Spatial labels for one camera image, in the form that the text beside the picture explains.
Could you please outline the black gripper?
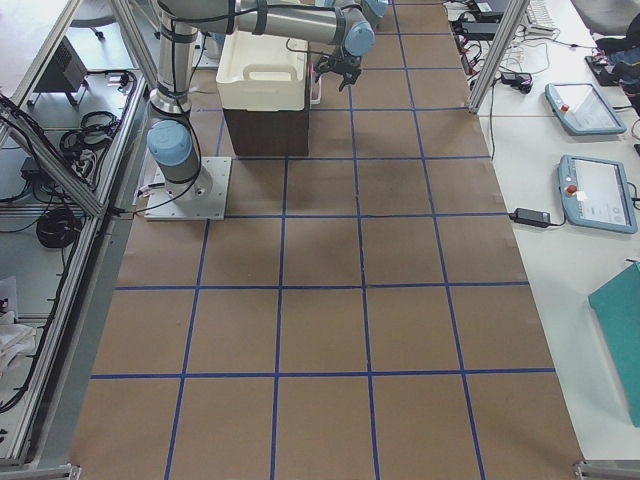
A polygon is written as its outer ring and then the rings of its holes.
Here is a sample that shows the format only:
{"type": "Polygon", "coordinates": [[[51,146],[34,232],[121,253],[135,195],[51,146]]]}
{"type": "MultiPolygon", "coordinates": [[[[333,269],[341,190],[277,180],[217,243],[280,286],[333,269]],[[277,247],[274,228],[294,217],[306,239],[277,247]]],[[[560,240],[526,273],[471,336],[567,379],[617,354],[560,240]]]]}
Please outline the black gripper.
{"type": "Polygon", "coordinates": [[[327,73],[342,75],[338,90],[343,91],[357,82],[361,74],[361,58],[342,47],[337,47],[332,53],[322,52],[316,60],[316,74],[321,76],[327,73]]]}

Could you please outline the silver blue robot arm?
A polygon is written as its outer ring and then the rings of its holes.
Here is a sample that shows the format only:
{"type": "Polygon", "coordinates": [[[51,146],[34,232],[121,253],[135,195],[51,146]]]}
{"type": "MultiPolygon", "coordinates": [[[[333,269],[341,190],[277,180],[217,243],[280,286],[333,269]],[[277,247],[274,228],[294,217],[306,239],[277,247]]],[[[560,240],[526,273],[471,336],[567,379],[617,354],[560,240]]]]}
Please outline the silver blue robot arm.
{"type": "Polygon", "coordinates": [[[161,1],[160,60],[151,93],[147,148],[173,185],[190,186],[201,163],[189,127],[194,45],[198,33],[280,37],[333,46],[312,69],[332,72],[343,85],[356,83],[361,59],[375,43],[374,29],[384,17],[384,1],[161,1]]]}

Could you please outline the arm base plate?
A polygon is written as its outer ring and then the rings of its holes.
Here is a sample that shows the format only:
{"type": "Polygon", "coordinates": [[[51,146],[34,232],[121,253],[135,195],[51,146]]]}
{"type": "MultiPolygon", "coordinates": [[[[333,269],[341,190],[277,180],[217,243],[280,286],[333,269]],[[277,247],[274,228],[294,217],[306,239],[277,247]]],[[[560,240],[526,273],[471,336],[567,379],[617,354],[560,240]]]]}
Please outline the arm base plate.
{"type": "Polygon", "coordinates": [[[231,174],[231,157],[204,157],[195,183],[167,183],[159,166],[142,214],[153,221],[223,220],[231,174]]]}

